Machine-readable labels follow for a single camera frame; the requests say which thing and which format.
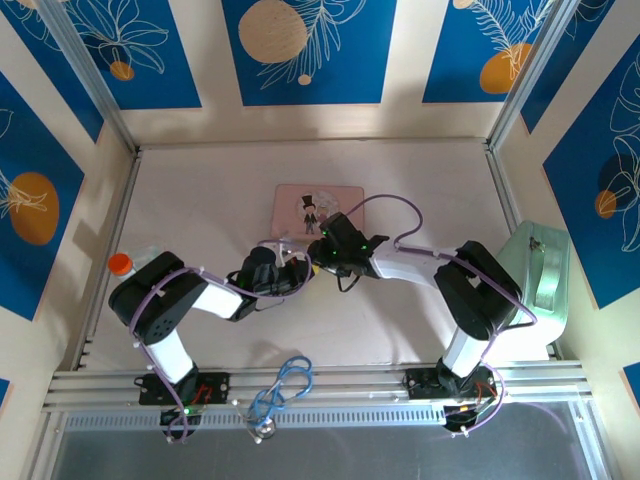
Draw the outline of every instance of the floor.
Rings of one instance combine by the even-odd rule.
[[[408,239],[416,245],[459,247],[473,239],[497,253],[508,238],[480,141],[341,140],[146,150],[119,248],[156,245],[187,265],[225,276],[269,237],[274,192],[283,183],[403,195],[425,217],[422,230]],[[415,222],[400,202],[365,207],[367,236],[399,234]],[[112,280],[107,294],[115,285]],[[295,353],[318,365],[432,362],[454,329],[435,289],[363,279],[342,294],[325,272],[284,305],[239,323],[191,310],[178,327],[200,367],[228,368],[279,366]],[[87,369],[144,368],[106,304],[91,340]]]

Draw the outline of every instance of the blue cable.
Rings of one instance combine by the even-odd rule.
[[[300,361],[306,366],[293,365]],[[311,372],[311,360],[303,355],[296,355],[284,362],[276,381],[269,389],[262,390],[253,399],[247,413],[247,425],[252,428],[260,428],[269,422],[269,419],[276,411],[284,410],[286,404],[296,398],[302,398],[311,391],[313,386],[313,373]],[[293,397],[285,399],[280,393],[280,388],[284,384],[284,379],[291,374],[302,374],[307,377],[307,386],[296,393]]]

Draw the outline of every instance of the white wall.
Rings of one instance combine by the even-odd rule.
[[[155,143],[315,138],[486,137],[501,102],[422,104],[451,0],[398,0],[380,105],[242,106],[220,0],[170,0],[201,109],[124,112]]]
[[[105,217],[129,163],[110,129],[103,129],[97,145],[91,141],[2,15],[0,71],[85,173],[33,322],[0,307],[0,377],[12,384],[0,416],[0,472],[12,480],[22,469],[51,375],[78,333],[87,282],[105,248]]]
[[[542,163],[636,39],[638,19],[637,0],[617,0],[533,134],[517,121],[500,149],[523,219],[566,229]],[[561,347],[584,365],[624,478],[638,478],[640,411],[621,375],[640,361],[640,290],[598,310],[574,251],[569,302]]]

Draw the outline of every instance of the orange circle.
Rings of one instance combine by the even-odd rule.
[[[617,199],[609,190],[601,191],[596,197],[596,213],[604,219],[613,217],[616,213]]]
[[[126,253],[116,253],[109,259],[108,265],[114,275],[126,275],[133,269],[133,260]]]
[[[116,60],[111,64],[111,66],[109,67],[109,71],[111,72],[111,75],[116,77],[118,80],[122,80],[123,82],[128,82],[129,80],[133,79],[135,75],[135,72],[133,71],[133,68],[131,68],[131,65],[119,60]]]
[[[22,201],[25,195],[32,199],[37,197],[37,207]],[[32,245],[49,243],[56,233],[60,218],[58,193],[53,183],[40,173],[23,173],[11,184],[10,196],[18,200],[9,209],[11,225],[18,236]]]
[[[518,43],[491,57],[480,73],[482,90],[493,94],[509,93],[530,51],[531,44]]]

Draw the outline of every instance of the white plant illustration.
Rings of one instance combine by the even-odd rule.
[[[352,20],[362,11],[367,0],[358,0],[356,8],[345,15],[351,0],[293,0],[291,7],[300,15],[307,29],[305,47],[294,58],[285,62],[265,63],[258,76],[266,77],[261,90],[286,78],[291,83],[301,76],[313,78],[323,62],[331,60],[331,51],[342,46],[338,26]]]
[[[625,73],[611,112],[610,129],[617,134],[613,146],[619,172],[609,181],[596,205],[610,218],[622,213],[623,252],[640,249],[640,53]]]
[[[25,3],[18,0],[3,0],[9,11],[18,19],[24,29],[32,37],[40,40],[52,50],[60,51],[58,44],[55,42],[49,29],[45,26],[42,18],[35,8],[28,7]]]
[[[47,46],[59,50],[37,11],[18,0],[3,0],[26,30]],[[130,80],[133,65],[162,74],[165,64],[153,47],[164,44],[169,31],[139,20],[138,0],[68,0],[63,6],[96,63],[120,80]]]
[[[520,16],[513,11],[511,0],[473,0],[468,6],[476,14],[480,31],[491,39],[496,51],[504,52],[509,59],[511,80],[522,68],[524,45],[542,26],[555,1],[540,0],[536,7],[529,0]]]
[[[582,0],[576,7],[576,11],[573,13],[573,17],[571,17],[567,28],[565,28],[565,33],[575,40],[578,24],[582,22],[597,22],[607,9],[609,1],[610,0],[595,0],[587,3],[585,0]]]
[[[12,117],[13,112],[11,110],[0,109],[0,139],[9,130]],[[19,212],[21,207],[29,207],[46,212],[47,207],[42,204],[46,197],[46,193],[37,196],[29,195],[16,188],[0,170],[0,219],[4,218],[12,208],[16,212]]]

